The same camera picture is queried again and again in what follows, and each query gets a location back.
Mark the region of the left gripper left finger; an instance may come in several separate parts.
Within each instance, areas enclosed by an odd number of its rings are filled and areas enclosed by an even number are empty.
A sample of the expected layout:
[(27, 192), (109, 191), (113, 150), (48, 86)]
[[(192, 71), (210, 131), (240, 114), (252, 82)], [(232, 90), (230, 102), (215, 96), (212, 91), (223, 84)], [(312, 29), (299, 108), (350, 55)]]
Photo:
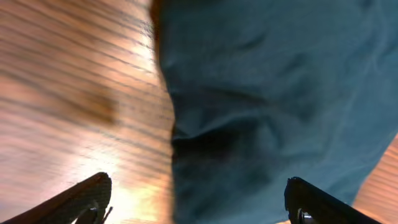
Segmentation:
[(111, 190), (111, 178), (99, 172), (1, 224), (102, 224)]

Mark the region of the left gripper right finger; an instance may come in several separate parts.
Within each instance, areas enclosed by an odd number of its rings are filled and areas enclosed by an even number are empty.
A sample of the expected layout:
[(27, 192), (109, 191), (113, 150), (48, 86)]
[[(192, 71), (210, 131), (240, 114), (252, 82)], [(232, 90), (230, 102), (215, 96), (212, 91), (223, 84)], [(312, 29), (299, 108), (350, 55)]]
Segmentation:
[(291, 224), (381, 224), (299, 177), (287, 181), (284, 197)]

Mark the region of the dark navy t-shirt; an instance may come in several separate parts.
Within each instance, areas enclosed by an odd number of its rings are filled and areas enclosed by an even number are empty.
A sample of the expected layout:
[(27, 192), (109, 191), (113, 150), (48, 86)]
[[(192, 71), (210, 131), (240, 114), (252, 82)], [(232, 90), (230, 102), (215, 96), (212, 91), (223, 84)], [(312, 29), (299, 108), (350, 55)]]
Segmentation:
[(345, 203), (397, 134), (396, 0), (154, 3), (175, 223), (278, 223), (301, 177)]

